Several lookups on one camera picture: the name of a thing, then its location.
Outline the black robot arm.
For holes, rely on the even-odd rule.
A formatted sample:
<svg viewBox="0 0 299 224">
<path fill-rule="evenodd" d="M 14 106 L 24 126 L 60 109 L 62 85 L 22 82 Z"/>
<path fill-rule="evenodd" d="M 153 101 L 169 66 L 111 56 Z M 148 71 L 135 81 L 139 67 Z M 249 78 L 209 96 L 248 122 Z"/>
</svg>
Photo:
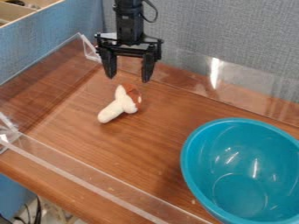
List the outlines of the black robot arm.
<svg viewBox="0 0 299 224">
<path fill-rule="evenodd" d="M 161 59 L 160 38 L 153 38 L 144 33 L 144 21 L 153 23 L 144 15 L 144 3 L 153 10 L 156 8 L 149 0 L 115 0 L 113 11 L 116 13 L 116 32 L 97 33 L 96 53 L 101 58 L 105 75 L 112 79 L 117 73 L 117 56 L 135 57 L 143 60 L 141 81 L 151 80 L 155 62 Z"/>
</svg>

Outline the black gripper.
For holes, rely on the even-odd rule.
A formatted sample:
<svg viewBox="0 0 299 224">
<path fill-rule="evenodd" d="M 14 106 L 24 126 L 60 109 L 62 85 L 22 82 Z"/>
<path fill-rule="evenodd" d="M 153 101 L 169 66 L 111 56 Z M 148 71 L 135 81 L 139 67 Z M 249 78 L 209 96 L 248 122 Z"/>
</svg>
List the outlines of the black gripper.
<svg viewBox="0 0 299 224">
<path fill-rule="evenodd" d="M 164 41 L 143 34 L 137 41 L 125 42 L 117 39 L 115 32 L 97 33 L 94 38 L 96 53 L 101 58 L 107 77 L 112 79 L 117 73 L 117 56 L 136 57 L 143 58 L 141 80 L 147 83 L 153 74 L 155 62 L 161 59 Z"/>
</svg>

